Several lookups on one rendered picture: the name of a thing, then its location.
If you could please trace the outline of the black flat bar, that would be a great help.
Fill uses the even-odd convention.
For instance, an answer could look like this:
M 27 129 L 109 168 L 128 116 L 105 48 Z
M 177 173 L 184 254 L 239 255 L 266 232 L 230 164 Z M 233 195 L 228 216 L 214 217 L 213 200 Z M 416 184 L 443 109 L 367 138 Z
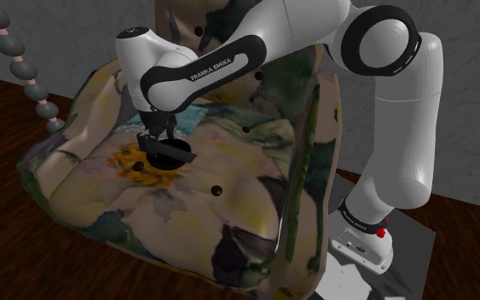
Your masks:
M 161 143 L 162 140 L 155 141 L 150 135 L 138 134 L 137 136 L 139 148 L 145 152 L 152 155 L 162 153 L 174 159 L 181 160 L 184 163 L 191 163 L 195 158 L 196 154 L 172 146 L 165 145 Z

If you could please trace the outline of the grey robot stand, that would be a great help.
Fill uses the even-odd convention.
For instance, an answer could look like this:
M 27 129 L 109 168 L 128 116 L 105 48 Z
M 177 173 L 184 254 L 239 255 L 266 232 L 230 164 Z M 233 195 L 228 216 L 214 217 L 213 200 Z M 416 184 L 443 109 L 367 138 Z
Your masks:
M 398 210 L 388 218 L 389 269 L 375 274 L 330 246 L 326 271 L 308 300 L 422 300 L 436 233 Z

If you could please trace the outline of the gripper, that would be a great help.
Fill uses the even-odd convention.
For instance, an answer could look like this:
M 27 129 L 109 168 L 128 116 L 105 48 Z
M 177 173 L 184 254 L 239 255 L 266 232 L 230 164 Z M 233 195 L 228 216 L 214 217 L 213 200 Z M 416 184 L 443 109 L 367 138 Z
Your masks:
M 165 127 L 168 139 L 175 138 L 176 115 L 174 113 L 162 112 L 159 110 L 151 112 L 139 112 L 141 121 L 149 127 L 149 135 L 157 141 L 161 135 L 161 126 Z

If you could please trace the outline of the black round bowl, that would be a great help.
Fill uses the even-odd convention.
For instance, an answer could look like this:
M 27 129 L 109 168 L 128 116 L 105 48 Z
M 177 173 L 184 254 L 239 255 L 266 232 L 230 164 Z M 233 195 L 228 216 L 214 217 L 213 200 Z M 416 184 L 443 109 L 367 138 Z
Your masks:
M 189 146 L 189 144 L 180 139 L 164 139 L 161 141 L 161 143 L 164 143 L 165 145 L 172 146 L 187 152 L 191 151 L 191 147 Z M 162 153 L 158 153 L 156 155 L 147 153 L 146 157 L 147 157 L 148 163 L 152 167 L 159 170 L 175 170 L 185 165 L 185 163 L 182 162 L 181 160 L 174 159 Z

